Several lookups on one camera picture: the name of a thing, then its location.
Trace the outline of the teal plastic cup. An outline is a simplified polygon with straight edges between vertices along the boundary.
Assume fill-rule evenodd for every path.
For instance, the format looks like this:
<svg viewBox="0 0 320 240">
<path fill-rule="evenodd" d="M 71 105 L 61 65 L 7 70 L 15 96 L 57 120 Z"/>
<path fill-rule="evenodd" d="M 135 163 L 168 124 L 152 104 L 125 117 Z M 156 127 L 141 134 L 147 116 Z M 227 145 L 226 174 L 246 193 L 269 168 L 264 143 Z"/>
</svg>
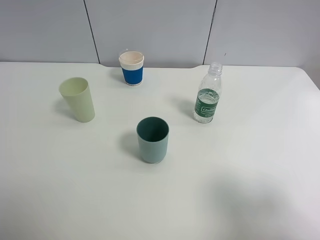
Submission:
<svg viewBox="0 0 320 240">
<path fill-rule="evenodd" d="M 167 154 L 169 125 L 160 117 L 150 116 L 142 119 L 137 127 L 139 153 L 146 163 L 160 163 Z"/>
</svg>

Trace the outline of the clear plastic water bottle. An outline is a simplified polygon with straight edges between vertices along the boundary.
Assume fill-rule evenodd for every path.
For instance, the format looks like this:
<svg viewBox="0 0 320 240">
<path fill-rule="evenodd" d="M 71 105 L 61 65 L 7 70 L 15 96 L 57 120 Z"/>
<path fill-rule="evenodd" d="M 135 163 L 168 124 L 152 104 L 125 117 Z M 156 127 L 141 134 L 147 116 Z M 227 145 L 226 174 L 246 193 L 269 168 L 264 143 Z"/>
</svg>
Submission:
<svg viewBox="0 0 320 240">
<path fill-rule="evenodd" d="M 199 123 L 207 124 L 213 120 L 222 93 L 222 70 L 222 64 L 211 63 L 200 82 L 193 110 L 194 119 Z"/>
</svg>

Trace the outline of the blue sleeved paper cup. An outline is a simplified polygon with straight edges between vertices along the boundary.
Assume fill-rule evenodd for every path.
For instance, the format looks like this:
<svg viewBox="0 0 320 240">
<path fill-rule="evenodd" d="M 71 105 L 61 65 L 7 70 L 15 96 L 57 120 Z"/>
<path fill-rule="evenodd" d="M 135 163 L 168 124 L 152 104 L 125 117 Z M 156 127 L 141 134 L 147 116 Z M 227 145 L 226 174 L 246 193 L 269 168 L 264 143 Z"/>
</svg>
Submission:
<svg viewBox="0 0 320 240">
<path fill-rule="evenodd" d="M 119 55 L 119 63 L 124 80 L 130 86 L 138 86 L 143 81 L 144 55 L 139 51 L 126 49 Z"/>
</svg>

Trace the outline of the pale green plastic cup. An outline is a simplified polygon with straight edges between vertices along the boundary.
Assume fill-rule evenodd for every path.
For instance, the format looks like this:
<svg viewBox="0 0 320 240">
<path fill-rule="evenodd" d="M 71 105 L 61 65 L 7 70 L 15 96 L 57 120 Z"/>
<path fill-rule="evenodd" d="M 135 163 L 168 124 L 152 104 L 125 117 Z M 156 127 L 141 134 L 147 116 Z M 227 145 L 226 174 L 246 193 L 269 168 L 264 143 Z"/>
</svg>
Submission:
<svg viewBox="0 0 320 240">
<path fill-rule="evenodd" d="M 88 123 L 95 117 L 95 109 L 88 81 L 82 77 L 72 77 L 63 81 L 59 93 L 67 102 L 77 121 Z"/>
</svg>

